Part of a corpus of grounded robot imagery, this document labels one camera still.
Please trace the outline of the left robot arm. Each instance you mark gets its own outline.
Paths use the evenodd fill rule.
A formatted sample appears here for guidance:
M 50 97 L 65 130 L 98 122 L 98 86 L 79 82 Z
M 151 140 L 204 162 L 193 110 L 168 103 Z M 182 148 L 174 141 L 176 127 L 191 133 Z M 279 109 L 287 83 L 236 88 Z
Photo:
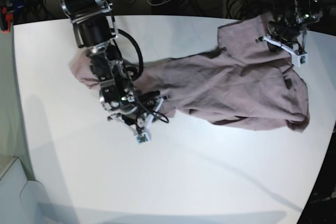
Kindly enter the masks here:
M 302 53 L 308 26 L 319 22 L 332 8 L 335 0 L 274 0 L 274 19 L 268 23 L 268 35 L 281 45 Z

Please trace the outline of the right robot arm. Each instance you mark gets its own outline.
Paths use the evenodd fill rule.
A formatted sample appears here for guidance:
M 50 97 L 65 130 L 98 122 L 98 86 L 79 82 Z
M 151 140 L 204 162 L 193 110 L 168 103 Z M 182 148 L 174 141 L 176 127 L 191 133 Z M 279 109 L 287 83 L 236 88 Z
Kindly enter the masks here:
M 139 119 L 157 119 L 168 123 L 159 112 L 163 99 L 156 102 L 160 93 L 151 92 L 142 98 L 133 82 L 143 73 L 143 57 L 137 42 L 123 30 L 117 29 L 112 3 L 109 0 L 60 0 L 65 15 L 70 19 L 77 46 L 88 48 L 89 67 L 98 79 L 100 102 L 113 117 L 139 126 Z M 139 66 L 127 67 L 116 38 L 122 35 L 134 46 Z

